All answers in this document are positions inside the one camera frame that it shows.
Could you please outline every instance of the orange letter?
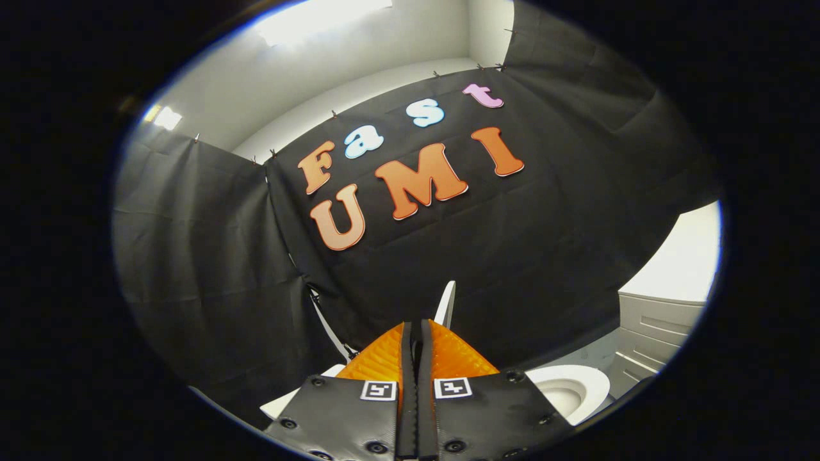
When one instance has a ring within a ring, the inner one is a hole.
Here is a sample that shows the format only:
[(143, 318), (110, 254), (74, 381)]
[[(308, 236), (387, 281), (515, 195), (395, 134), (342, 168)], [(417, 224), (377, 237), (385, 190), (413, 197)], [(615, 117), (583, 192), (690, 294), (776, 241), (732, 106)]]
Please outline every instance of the orange letter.
[(410, 217), (418, 211), (418, 205), (411, 202), (407, 194), (415, 197), (425, 207), (430, 206), (433, 202), (432, 183), (435, 183), (435, 197), (441, 201), (467, 192), (467, 183), (456, 176), (444, 156), (444, 144), (441, 143), (430, 144), (421, 149), (418, 153), (418, 172), (393, 160), (378, 167), (376, 177), (385, 180), (387, 189), (393, 197), (393, 203), (396, 205), (393, 218), (396, 221)]
[(298, 167), (302, 169), (307, 180), (307, 195), (313, 194), (322, 187), (329, 179), (330, 173), (322, 171), (322, 168), (330, 168), (333, 160), (330, 159), (328, 151), (333, 150), (335, 145), (330, 141), (325, 141), (307, 157), (299, 162)]
[(350, 230), (340, 234), (330, 215), (330, 200), (325, 200), (310, 211), (310, 217), (316, 221), (321, 239), (327, 248), (336, 251), (348, 249), (358, 243), (364, 235), (364, 215), (356, 200), (356, 185), (346, 185), (336, 194), (336, 200), (344, 203), (344, 209), (350, 217)]
[(524, 169), (524, 162), (513, 157), (510, 149), (501, 140), (501, 130), (495, 126), (482, 128), (472, 135), (471, 138), (484, 144), (487, 153), (495, 162), (495, 174), (498, 176), (510, 176)]

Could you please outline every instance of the cabinet drawer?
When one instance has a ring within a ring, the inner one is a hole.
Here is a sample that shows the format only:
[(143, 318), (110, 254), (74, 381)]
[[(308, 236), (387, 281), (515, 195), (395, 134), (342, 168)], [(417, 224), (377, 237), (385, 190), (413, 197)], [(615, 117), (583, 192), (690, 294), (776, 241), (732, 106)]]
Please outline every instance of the cabinet drawer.
[(679, 346), (635, 333), (623, 327), (617, 330), (618, 352), (655, 370), (660, 370), (669, 363), (679, 349)]
[(620, 294), (621, 326), (635, 333), (683, 345), (704, 306)]
[(609, 369), (609, 394), (620, 399), (638, 381), (656, 374), (652, 368), (645, 367), (624, 357), (620, 352), (615, 353), (612, 368)]

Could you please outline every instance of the light blue letter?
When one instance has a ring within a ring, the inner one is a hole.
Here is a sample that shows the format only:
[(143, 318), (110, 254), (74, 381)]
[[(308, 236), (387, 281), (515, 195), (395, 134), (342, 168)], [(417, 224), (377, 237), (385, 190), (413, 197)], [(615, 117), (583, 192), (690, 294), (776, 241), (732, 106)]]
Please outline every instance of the light blue letter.
[(444, 111), (439, 109), (439, 104), (434, 99), (422, 99), (410, 104), (407, 114), (418, 117), (414, 118), (412, 122), (421, 128), (438, 123), (444, 118)]
[(347, 158), (360, 157), (368, 150), (378, 149), (381, 143), (385, 142), (384, 136), (379, 136), (376, 133), (376, 128), (373, 125), (360, 126), (344, 139), (344, 143), (348, 148), (344, 150), (344, 156)]

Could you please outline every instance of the white tripod leg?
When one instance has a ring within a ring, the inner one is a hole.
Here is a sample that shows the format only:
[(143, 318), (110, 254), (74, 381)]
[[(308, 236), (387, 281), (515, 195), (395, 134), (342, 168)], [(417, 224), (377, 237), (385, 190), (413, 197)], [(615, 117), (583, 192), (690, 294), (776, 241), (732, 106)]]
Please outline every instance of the white tripod leg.
[(453, 319), (453, 302), (456, 299), (456, 281), (450, 281), (444, 287), (444, 294), (441, 295), (439, 301), (439, 308), (435, 311), (433, 322), (439, 325), (450, 328), (450, 322)]

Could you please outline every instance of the pink letter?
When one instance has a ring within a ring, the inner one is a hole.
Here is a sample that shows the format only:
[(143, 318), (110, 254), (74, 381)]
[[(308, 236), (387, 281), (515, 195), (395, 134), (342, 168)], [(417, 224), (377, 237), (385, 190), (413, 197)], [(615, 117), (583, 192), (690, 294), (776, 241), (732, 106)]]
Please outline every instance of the pink letter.
[(464, 94), (471, 94), (473, 98), (476, 99), (482, 106), (489, 107), (490, 109), (495, 109), (497, 107), (501, 107), (504, 105), (504, 101), (501, 99), (493, 99), (487, 93), (490, 91), (489, 88), (485, 86), (478, 86), (477, 84), (471, 83), (470, 86), (466, 87), (462, 93)]

